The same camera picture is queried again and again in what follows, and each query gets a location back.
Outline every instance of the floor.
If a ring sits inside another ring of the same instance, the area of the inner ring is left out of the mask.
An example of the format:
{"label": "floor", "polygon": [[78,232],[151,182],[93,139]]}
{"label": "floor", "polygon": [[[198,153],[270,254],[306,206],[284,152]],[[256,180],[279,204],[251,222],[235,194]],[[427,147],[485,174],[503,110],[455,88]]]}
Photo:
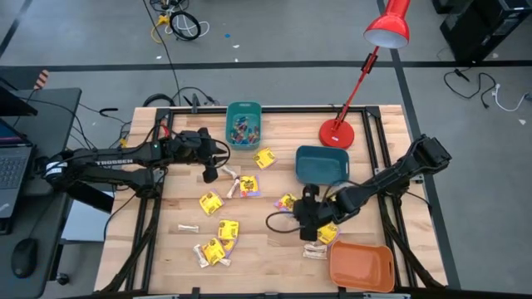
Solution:
{"label": "floor", "polygon": [[[197,86],[222,105],[339,104],[360,74],[356,61],[372,50],[362,33],[378,15],[379,1],[190,0],[188,12],[208,21],[209,32],[195,42],[168,37],[166,44],[180,66],[180,86]],[[453,156],[435,184],[461,287],[532,294],[532,240],[526,237],[532,226],[532,103],[509,113],[490,95],[485,109],[478,96],[463,100],[447,89],[442,77],[452,68],[438,61],[453,58],[439,31],[443,18],[431,1],[412,1],[411,43],[398,51],[403,63],[396,59],[394,67],[390,52],[380,51],[384,63],[356,102],[404,105],[412,132],[436,136]],[[11,37],[0,44],[0,76],[22,82],[47,68],[46,88],[80,87],[81,103],[113,106],[119,108],[115,116],[130,119],[148,96],[176,92],[164,48],[150,39],[150,28],[141,0],[0,0],[0,38]],[[532,91],[531,30],[529,17],[487,59],[528,66],[466,72],[473,82],[479,72],[492,75],[507,107]],[[436,62],[413,67],[412,61]],[[476,88],[454,76],[450,83],[464,93]],[[83,108],[78,115],[96,146],[116,138],[119,123]],[[113,133],[102,134],[108,130]],[[80,145],[72,139],[69,146]],[[100,254],[100,244],[67,246],[60,271],[71,275],[71,284],[50,282],[43,297],[90,293]]]}

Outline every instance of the computer mouse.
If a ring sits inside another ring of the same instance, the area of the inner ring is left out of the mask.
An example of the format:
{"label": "computer mouse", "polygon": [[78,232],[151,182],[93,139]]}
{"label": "computer mouse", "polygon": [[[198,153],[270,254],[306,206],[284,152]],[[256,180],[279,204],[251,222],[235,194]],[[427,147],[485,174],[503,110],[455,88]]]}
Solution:
{"label": "computer mouse", "polygon": [[11,255],[11,270],[18,278],[32,275],[37,265],[37,240],[25,238],[15,246]]}

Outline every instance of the red desk lamp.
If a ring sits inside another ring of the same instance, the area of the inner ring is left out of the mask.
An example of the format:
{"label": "red desk lamp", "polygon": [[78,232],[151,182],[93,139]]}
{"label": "red desk lamp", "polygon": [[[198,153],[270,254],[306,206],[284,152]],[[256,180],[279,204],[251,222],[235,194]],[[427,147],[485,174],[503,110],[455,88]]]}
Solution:
{"label": "red desk lamp", "polygon": [[344,104],[342,112],[337,115],[336,119],[324,122],[320,128],[319,139],[323,145],[346,149],[355,140],[354,130],[351,125],[344,121],[347,110],[364,77],[372,71],[373,65],[377,60],[379,47],[398,49],[408,45],[410,33],[408,32],[405,16],[409,4],[410,0],[388,1],[384,14],[367,27],[364,32],[364,38],[375,45],[375,50],[367,56],[362,66],[362,74],[358,79],[358,83]]}

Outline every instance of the red lamp shade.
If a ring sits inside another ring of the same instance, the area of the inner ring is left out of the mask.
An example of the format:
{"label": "red lamp shade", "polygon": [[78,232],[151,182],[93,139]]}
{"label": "red lamp shade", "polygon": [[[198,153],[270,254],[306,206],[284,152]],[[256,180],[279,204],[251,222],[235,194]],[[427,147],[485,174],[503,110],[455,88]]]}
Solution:
{"label": "red lamp shade", "polygon": [[410,33],[405,21],[410,0],[389,0],[386,11],[364,32],[364,38],[377,47],[398,49],[408,45]]}

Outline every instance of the red lamp base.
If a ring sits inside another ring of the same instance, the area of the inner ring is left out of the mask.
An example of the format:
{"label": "red lamp base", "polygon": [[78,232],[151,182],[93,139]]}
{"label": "red lamp base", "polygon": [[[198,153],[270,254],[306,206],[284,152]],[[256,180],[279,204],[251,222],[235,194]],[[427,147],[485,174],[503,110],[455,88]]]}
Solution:
{"label": "red lamp base", "polygon": [[355,140],[355,131],[351,125],[343,121],[337,130],[333,130],[337,120],[327,120],[319,129],[319,140],[322,145],[347,149]]}

